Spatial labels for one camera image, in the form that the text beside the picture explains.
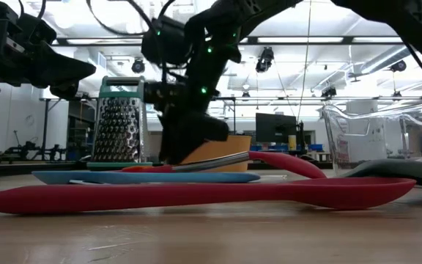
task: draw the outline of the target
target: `blue cutting board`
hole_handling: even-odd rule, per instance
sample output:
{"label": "blue cutting board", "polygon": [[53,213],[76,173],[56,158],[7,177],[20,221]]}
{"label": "blue cutting board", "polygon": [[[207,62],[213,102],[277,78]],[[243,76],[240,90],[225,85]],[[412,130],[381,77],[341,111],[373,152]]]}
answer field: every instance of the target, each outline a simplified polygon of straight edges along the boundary
{"label": "blue cutting board", "polygon": [[43,171],[32,172],[46,184],[68,184],[70,180],[94,183],[247,183],[259,180],[260,176],[237,172],[183,172],[183,173],[137,173],[137,172],[77,172]]}

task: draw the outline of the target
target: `red spatula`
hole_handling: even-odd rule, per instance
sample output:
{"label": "red spatula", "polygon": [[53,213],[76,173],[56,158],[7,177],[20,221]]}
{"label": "red spatula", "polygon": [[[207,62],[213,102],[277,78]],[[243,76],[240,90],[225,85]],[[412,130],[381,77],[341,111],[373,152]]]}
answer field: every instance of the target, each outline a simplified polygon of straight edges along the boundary
{"label": "red spatula", "polygon": [[195,162],[191,164],[184,164],[178,166],[164,165],[150,168],[128,167],[124,168],[123,172],[197,172],[206,169],[214,169],[220,166],[237,164],[243,161],[261,160],[266,164],[272,165],[279,169],[285,169],[290,172],[311,178],[323,179],[326,178],[322,170],[317,168],[308,161],[301,158],[296,158],[291,155],[283,153],[264,153],[259,151],[248,151],[244,153],[237,153],[228,155],[222,158],[214,158],[206,161]]}
{"label": "red spatula", "polygon": [[291,200],[326,208],[358,210],[394,201],[415,183],[409,179],[365,177],[277,184],[27,186],[0,191],[0,213],[77,213],[259,200]]}

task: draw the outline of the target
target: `orange object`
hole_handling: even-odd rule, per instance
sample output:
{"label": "orange object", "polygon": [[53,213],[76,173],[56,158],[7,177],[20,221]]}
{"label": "orange object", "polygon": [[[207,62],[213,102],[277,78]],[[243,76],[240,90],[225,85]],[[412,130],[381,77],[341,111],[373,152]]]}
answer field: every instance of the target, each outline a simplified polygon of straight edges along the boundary
{"label": "orange object", "polygon": [[[228,136],[225,142],[207,142],[193,151],[182,164],[204,161],[211,158],[220,158],[235,153],[250,150],[251,136]],[[222,166],[204,172],[246,172],[248,161],[239,164]]]}
{"label": "orange object", "polygon": [[131,166],[128,167],[129,172],[142,172],[144,169],[152,168],[152,166]]}

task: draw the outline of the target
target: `fluorescent light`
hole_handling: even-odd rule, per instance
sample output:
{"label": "fluorescent light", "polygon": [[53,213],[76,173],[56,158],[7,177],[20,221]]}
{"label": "fluorescent light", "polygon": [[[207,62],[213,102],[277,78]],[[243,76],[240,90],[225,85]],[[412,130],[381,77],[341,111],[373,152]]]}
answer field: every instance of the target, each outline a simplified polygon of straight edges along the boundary
{"label": "fluorescent light", "polygon": [[388,59],[391,59],[392,57],[394,57],[395,55],[403,52],[405,49],[407,49],[407,47],[403,47],[400,48],[399,50],[393,52],[392,54],[385,56],[383,59],[379,60],[377,63],[374,63],[373,65],[371,65],[371,67],[368,67],[364,70],[361,71],[361,73],[370,73],[374,68],[376,68],[377,66],[381,65],[382,63],[386,62]]}
{"label": "fluorescent light", "polygon": [[371,42],[371,43],[400,43],[400,37],[355,37],[354,43]]}
{"label": "fluorescent light", "polygon": [[68,39],[66,40],[69,44],[73,44],[73,45],[88,45],[88,44],[93,44],[93,43],[97,43],[97,44],[141,44],[141,42],[143,41],[140,38],[130,38],[130,39],[118,39],[118,38],[114,38],[112,37],[111,39],[108,38],[101,38],[101,39],[95,39],[95,38],[89,38],[89,39]]}
{"label": "fluorescent light", "polygon": [[340,43],[343,37],[259,37],[259,43]]}
{"label": "fluorescent light", "polygon": [[310,43],[339,43],[343,41],[343,37],[310,37]]}
{"label": "fluorescent light", "polygon": [[78,40],[66,40],[69,44],[74,45],[88,45],[99,42],[100,39],[78,39]]}

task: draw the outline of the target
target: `computer monitor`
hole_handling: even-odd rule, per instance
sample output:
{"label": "computer monitor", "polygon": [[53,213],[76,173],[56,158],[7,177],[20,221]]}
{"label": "computer monitor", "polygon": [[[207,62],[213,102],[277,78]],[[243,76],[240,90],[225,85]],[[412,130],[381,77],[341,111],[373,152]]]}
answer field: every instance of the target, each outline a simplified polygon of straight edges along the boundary
{"label": "computer monitor", "polygon": [[290,135],[297,135],[296,117],[257,113],[255,120],[257,142],[287,143]]}

